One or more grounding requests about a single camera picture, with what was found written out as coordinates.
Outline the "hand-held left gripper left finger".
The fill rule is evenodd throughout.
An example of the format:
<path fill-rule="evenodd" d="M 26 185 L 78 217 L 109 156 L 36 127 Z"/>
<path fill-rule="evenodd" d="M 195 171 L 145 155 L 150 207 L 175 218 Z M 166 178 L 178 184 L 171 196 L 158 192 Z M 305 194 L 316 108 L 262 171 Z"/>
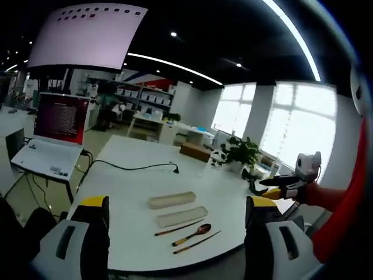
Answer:
<path fill-rule="evenodd" d="M 36 279 L 108 279 L 109 201 L 106 195 L 84 199 L 41 239 L 30 263 Z"/>

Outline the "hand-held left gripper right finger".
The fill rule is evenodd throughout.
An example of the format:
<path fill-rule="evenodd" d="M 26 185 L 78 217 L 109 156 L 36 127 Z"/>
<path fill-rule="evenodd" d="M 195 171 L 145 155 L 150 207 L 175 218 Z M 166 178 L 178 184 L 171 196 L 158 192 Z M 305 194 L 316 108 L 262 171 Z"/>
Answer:
<path fill-rule="evenodd" d="M 248 196 L 245 228 L 245 279 L 312 278 L 313 244 L 302 217 L 284 221 L 272 200 Z"/>

